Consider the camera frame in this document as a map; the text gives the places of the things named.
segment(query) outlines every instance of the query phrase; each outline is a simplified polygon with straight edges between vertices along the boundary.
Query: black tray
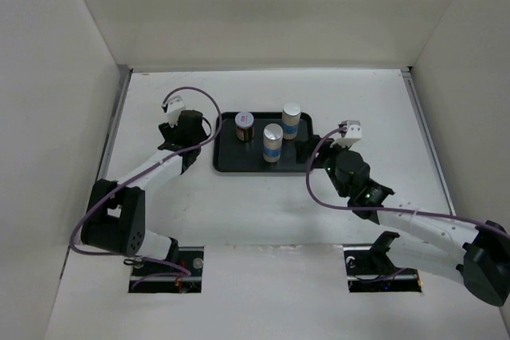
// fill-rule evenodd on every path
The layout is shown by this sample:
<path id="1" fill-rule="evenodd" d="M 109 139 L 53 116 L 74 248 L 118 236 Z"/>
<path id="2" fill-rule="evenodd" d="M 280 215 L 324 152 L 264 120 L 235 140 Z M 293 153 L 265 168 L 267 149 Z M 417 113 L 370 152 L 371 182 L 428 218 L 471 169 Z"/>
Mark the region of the black tray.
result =
<path id="1" fill-rule="evenodd" d="M 253 123 L 253 139 L 243 143 L 236 136 L 234 118 L 238 112 L 226 111 L 222 113 L 222 130 L 214 140 L 213 166 L 222 173 L 303 173 L 305 164 L 296 162 L 296 140 L 306 140 L 313 135 L 312 117 L 301 113 L 300 126 L 297 137 L 284 139 L 281 146 L 281 156 L 278 162 L 269 163 L 262 158 L 262 135 L 266 125 L 281 122 L 280 111 L 252 111 L 255 118 Z"/>

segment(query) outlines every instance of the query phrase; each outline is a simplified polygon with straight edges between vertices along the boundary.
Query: can lid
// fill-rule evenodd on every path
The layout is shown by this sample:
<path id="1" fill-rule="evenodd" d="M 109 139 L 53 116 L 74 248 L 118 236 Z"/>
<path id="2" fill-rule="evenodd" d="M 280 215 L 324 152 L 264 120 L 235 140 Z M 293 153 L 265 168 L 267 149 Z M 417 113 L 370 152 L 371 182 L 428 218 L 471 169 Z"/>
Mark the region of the can lid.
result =
<path id="1" fill-rule="evenodd" d="M 301 106 L 298 103 L 286 103 L 284 105 L 284 112 L 288 115 L 299 115 L 301 113 Z"/>
<path id="2" fill-rule="evenodd" d="M 264 137 L 270 140 L 278 140 L 284 136 L 284 130 L 277 123 L 271 123 L 264 128 Z"/>
<path id="3" fill-rule="evenodd" d="M 234 120 L 238 127 L 248 128 L 253 125 L 253 121 L 255 121 L 255 118 L 248 111 L 240 111 L 239 113 L 236 114 L 236 118 Z"/>

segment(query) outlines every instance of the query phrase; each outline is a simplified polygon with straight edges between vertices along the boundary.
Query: can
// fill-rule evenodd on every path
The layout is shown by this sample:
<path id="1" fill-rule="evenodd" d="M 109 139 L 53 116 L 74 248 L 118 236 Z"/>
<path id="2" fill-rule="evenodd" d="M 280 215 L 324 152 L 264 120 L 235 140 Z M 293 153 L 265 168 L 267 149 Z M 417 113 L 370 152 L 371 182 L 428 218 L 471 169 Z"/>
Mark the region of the can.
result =
<path id="1" fill-rule="evenodd" d="M 253 115 L 247 111 L 240 111 L 236 114 L 236 135 L 244 143 L 253 138 Z"/>
<path id="2" fill-rule="evenodd" d="M 286 103 L 281 113 L 284 139 L 294 139 L 300 127 L 301 106 L 298 103 Z"/>
<path id="3" fill-rule="evenodd" d="M 281 155 L 281 142 L 284 130 L 277 123 L 271 123 L 264 128 L 263 157 L 267 162 L 276 162 Z"/>

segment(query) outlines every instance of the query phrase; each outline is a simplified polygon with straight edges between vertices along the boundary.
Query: white table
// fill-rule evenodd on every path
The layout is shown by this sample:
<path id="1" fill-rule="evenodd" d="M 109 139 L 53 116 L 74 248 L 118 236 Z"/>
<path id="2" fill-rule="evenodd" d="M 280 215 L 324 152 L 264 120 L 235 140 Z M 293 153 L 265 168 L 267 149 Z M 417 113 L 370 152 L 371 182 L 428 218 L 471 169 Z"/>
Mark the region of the white table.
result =
<path id="1" fill-rule="evenodd" d="M 208 91 L 223 111 L 278 111 L 295 100 L 320 135 L 359 119 L 363 140 L 353 149 L 371 165 L 372 177 L 397 193 L 385 205 L 409 201 L 449 211 L 398 70 L 135 74 L 107 178 L 154 153 L 163 141 L 161 100 L 185 85 Z M 205 97 L 181 96 L 215 120 Z M 181 245 L 206 246 L 202 294 L 129 295 L 129 269 L 120 259 L 72 254 L 47 340 L 507 338 L 495 307 L 436 276 L 421 274 L 423 294 L 349 294 L 337 244 L 372 242 L 384 228 L 315 205 L 302 175 L 219 174 L 211 159 L 209 146 L 155 195 L 147 214 L 149 229 Z M 312 174 L 312 184 L 324 201 L 345 204 L 323 171 Z"/>

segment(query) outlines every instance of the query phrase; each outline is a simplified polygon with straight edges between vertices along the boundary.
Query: white wall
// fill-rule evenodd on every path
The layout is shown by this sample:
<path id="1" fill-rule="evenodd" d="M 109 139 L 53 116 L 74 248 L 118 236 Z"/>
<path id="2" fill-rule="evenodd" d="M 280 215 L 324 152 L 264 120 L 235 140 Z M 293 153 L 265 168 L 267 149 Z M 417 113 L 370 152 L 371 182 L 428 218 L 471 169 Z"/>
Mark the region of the white wall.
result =
<path id="1" fill-rule="evenodd" d="M 138 68 L 412 65 L 450 0 L 85 0 Z"/>
<path id="2" fill-rule="evenodd" d="M 453 0 L 413 75 L 457 212 L 510 231 L 510 0 Z"/>
<path id="3" fill-rule="evenodd" d="M 0 0 L 0 337 L 44 337 L 119 73 L 82 0 Z"/>

